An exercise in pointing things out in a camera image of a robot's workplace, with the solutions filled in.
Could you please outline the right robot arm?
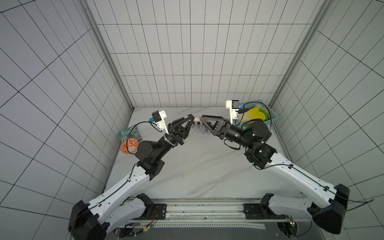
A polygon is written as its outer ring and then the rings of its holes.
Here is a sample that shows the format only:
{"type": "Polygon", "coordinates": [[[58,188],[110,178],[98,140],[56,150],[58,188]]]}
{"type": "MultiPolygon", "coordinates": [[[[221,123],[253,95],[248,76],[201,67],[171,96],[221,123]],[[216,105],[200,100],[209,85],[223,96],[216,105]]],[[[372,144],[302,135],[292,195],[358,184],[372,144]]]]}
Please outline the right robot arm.
{"type": "Polygon", "coordinates": [[[303,198],[286,198],[266,194],[264,204],[275,215],[289,215],[312,220],[321,229],[338,235],[348,208],[350,189],[342,184],[327,183],[293,164],[267,144],[272,135],[261,119],[245,129],[219,116],[203,115],[202,124],[220,139],[228,139],[246,148],[247,160],[257,169],[282,178],[304,194],[303,198]]]}

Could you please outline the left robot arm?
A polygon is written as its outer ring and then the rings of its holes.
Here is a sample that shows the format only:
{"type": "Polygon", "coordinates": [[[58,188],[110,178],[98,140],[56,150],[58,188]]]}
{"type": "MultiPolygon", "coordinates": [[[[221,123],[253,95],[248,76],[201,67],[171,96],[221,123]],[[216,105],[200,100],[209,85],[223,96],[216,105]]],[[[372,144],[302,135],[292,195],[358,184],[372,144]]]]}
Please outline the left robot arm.
{"type": "Polygon", "coordinates": [[[79,201],[71,212],[68,231],[74,240],[103,240],[130,220],[155,217],[153,201],[145,194],[134,196],[157,176],[164,166],[162,158],[174,147],[183,145],[195,117],[188,115],[167,126],[160,112],[153,118],[165,134],[157,141],[141,141],[135,157],[139,160],[131,172],[100,196],[85,203],[79,201]]]}

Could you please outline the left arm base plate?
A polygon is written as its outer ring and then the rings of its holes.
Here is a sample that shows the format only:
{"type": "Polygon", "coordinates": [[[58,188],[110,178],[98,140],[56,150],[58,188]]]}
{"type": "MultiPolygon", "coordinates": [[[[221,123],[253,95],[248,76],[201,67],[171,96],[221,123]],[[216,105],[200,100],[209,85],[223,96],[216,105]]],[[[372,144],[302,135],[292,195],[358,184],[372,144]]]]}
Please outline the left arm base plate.
{"type": "Polygon", "coordinates": [[[165,220],[167,213],[166,204],[153,204],[146,207],[143,218],[145,220],[165,220]]]}

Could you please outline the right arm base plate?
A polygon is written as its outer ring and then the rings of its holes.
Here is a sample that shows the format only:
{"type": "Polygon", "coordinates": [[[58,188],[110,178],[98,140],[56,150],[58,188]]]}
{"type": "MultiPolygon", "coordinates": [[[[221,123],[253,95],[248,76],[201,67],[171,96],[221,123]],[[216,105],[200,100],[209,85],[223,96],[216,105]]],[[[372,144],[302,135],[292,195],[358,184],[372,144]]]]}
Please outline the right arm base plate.
{"type": "Polygon", "coordinates": [[[246,220],[285,220],[285,215],[274,214],[268,206],[260,204],[243,204],[246,220]]]}

